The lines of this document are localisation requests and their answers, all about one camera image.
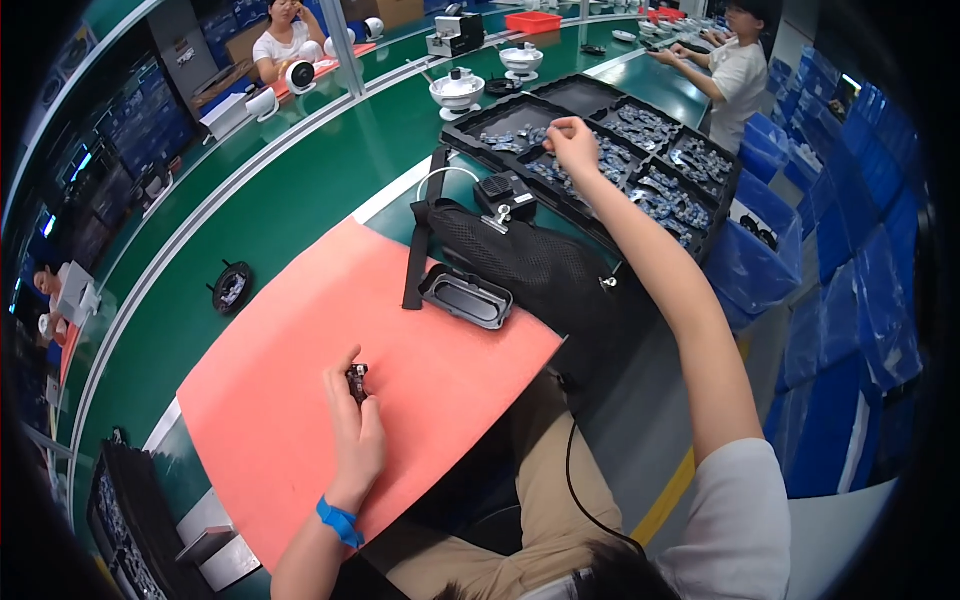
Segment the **right hand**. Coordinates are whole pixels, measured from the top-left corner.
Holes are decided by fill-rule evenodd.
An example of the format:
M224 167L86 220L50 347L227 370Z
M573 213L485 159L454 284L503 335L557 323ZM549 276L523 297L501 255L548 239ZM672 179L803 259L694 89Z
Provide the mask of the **right hand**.
M693 54L688 49L686 49L682 44L674 44L670 46L670 52L677 55L678 59L689 59L690 55Z
M557 154L557 160L576 182L599 173L599 156L593 130L580 117L565 117L550 124L543 148Z
M350 395L345 373L360 354L354 346L324 371L324 389L337 448L337 474L326 491L330 506L355 513L383 471L387 437L380 421L380 402L369 396L361 406Z

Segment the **white shirt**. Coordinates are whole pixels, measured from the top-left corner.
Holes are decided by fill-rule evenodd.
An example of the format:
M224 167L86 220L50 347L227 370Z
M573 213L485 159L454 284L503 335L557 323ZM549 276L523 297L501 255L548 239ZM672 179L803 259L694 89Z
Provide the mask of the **white shirt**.
M310 29L303 21L294 21L290 25L294 28L294 38L289 44L281 44L270 32L263 32L253 44L253 62L260 59L280 62L295 57L303 43L310 39Z
M767 86L767 58L759 42L741 47L734 37L710 53L709 67L726 99L714 103L710 139L736 154L747 119L760 110L760 96Z
M774 449L747 439L697 468L696 496L681 545L654 560L684 600L781 600L790 577L790 511ZM566 600L573 578L520 600Z

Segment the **plastic tray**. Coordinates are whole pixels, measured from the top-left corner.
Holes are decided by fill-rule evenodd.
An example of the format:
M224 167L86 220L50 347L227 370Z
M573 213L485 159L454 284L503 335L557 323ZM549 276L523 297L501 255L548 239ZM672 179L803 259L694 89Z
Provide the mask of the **plastic tray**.
M624 193L629 194L636 189L637 183L650 173L651 166L657 167L657 170L664 173L667 177L677 178L677 181L680 183L680 188L686 192L694 202L707 210L710 216L710 222L707 228L689 228L693 239L690 240L690 245L687 247L687 251L690 252L690 255L693 256L697 263L702 263L707 258L707 253L713 246L713 242L716 241L717 233L727 221L727 214L730 212L732 197L725 202L711 198L691 181L684 179L680 171L677 171L658 158L653 158L644 163L638 171L630 175L626 181L626 185L623 187Z
M538 98L567 108L584 118L626 96L626 93L612 85L598 82L581 73L574 73L553 82L536 85L528 91Z
M542 34L560 29L563 17L546 12L518 12L508 14L505 21L507 29L523 32L524 34Z
M571 116L565 108L550 104L529 94L514 94L501 98L493 105L472 112L444 125L440 140L464 152L496 171L516 171L516 154L495 152L492 146L480 141L480 134L503 135L516 132L526 125L534 129L549 127L554 119Z
M656 108L653 105L649 105L645 102L642 102L632 96L621 98L620 100L615 102L612 106L608 106L607 108L601 108L600 110L597 110L590 116L590 119L593 121L596 121L597 123L604 126L605 128L610 123L614 123L614 122L623 123L624 122L623 119L621 119L616 112L627 105L637 107L641 110L646 110L647 112L652 112L653 114L656 114L659 118L663 119L667 123L674 125L677 128L677 130L676 132L670 135L669 139L667 140L668 143L673 141L673 139L677 137L677 133L684 126L683 123L671 117L670 115L663 112L659 108ZM652 152L652 153L656 153L663 146L663 144L659 144L656 148L650 151L650 150L647 150L646 148L642 148L641 146L638 146L637 144L634 144L633 142L630 142L629 140L627 143L631 144L634 148L640 148L644 152Z
M726 160L728 160L733 164L733 168L730 170L729 173L725 174L725 176L721 178L721 181L710 180L703 184L694 181L694 183L698 187L700 187L702 190L706 191L708 194L710 194L711 189L715 188L717 193L715 195L713 194L710 194L710 195L712 195L717 200L717 202L722 202L724 199L732 198L733 191L736 189L736 182L740 177L740 169L742 169L740 160L736 156L730 154L729 152L727 152L726 150L718 146L717 144L714 144L713 142L711 142L709 138L703 135L702 133L696 130L693 130L687 126L684 126L684 128L681 129L680 132L673 138L672 142L670 142L668 145L661 148L659 152L657 152L657 156L662 158L664 162L672 165L673 161L670 160L670 152L675 148L677 148L678 146L680 146L681 144L683 144L687 139L691 139L691 138L701 140L702 142L704 142L707 148L709 148L710 150L715 150L719 156L725 158Z

